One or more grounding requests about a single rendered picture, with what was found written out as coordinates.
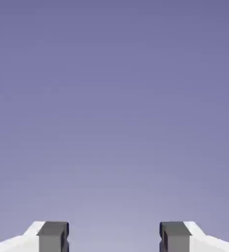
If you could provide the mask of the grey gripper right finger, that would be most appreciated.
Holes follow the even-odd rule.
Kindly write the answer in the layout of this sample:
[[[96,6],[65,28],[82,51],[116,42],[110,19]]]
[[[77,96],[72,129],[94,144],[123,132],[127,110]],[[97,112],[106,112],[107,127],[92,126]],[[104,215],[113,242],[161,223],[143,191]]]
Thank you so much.
[[[194,221],[162,221],[160,252],[229,252],[229,242],[206,235]]]

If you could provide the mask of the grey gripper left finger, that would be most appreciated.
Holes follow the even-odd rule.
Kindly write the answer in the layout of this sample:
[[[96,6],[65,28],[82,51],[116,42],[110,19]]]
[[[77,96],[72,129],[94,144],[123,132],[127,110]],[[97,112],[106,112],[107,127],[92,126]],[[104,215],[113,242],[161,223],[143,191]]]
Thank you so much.
[[[34,221],[24,234],[0,242],[0,252],[69,252],[67,221]]]

